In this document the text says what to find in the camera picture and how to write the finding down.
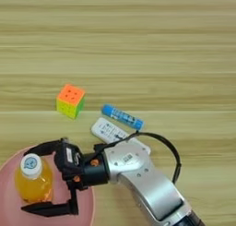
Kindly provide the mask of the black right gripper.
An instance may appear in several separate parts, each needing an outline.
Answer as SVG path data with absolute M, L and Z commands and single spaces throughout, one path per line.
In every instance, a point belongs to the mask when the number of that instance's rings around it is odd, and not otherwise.
M 66 142 L 66 138 L 43 142 L 28 149 L 24 156 L 28 154 L 36 154 L 38 156 L 52 155 Z M 103 147 L 104 144 L 97 144 L 94 146 L 93 152 L 83 154 L 79 147 L 66 144 L 62 177 L 71 194 L 68 204 L 55 205 L 52 202 L 42 202 L 27 205 L 21 209 L 25 212 L 47 218 L 69 214 L 77 215 L 77 190 L 84 191 L 91 186 L 107 184 L 109 181 L 108 167 L 102 155 Z

